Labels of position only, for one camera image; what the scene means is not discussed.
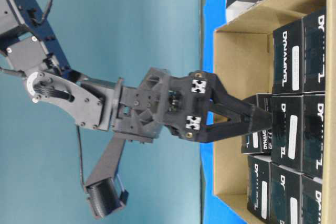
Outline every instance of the black cable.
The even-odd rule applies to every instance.
[[[42,18],[40,21],[37,21],[36,19],[32,19],[35,23],[37,23],[38,25],[42,25],[43,22],[47,19],[49,13],[50,13],[50,10],[51,10],[51,6],[53,5],[53,0],[49,0],[48,3],[47,3],[47,6],[45,8],[45,11],[44,13],[42,14]]]
[[[82,186],[83,191],[87,194],[88,191],[84,185],[84,174],[83,174],[83,154],[82,154],[82,141],[80,139],[80,128],[76,125],[77,131],[77,140],[78,140],[78,151],[79,151],[79,179],[80,185]]]

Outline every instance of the screw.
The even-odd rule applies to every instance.
[[[188,132],[185,136],[186,136],[187,138],[192,138],[192,137],[193,137],[193,133]]]

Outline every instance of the box label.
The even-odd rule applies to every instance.
[[[298,200],[290,198],[290,224],[298,224]]]
[[[259,140],[258,140],[258,132],[253,133],[253,148],[258,148]]]
[[[261,217],[267,219],[267,182],[261,183]]]
[[[300,47],[292,49],[292,89],[298,91],[300,88]]]
[[[296,115],[291,115],[289,126],[289,143],[288,143],[288,157],[290,159],[295,159],[297,128],[298,128],[298,117]]]

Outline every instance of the blue surface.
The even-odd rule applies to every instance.
[[[226,23],[225,0],[206,0],[204,12],[204,59],[203,70],[214,70],[214,30]],[[236,213],[213,194],[213,144],[201,144],[201,159],[206,180],[204,224],[245,223]]]
[[[198,0],[55,0],[49,21],[74,69],[137,86],[151,66],[178,77],[199,68],[198,8]],[[1,224],[200,223],[197,143],[166,129],[154,144],[126,143],[119,171],[128,206],[96,221],[79,184],[73,119],[32,104],[21,80],[2,74],[0,88]],[[82,137],[88,176],[112,133]]]

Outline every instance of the robotic arm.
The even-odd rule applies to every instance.
[[[200,143],[271,128],[270,113],[229,95],[213,73],[196,71],[176,78],[151,68],[133,88],[124,86],[123,79],[107,82],[73,70],[45,14],[36,0],[0,0],[0,52],[12,67],[0,70],[22,78],[34,103],[48,102],[67,111],[79,139],[80,127],[114,131],[92,174],[82,181],[97,218],[127,203],[128,192],[118,176],[126,140],[152,143],[162,126],[181,139]],[[228,121],[207,125],[208,112]]]

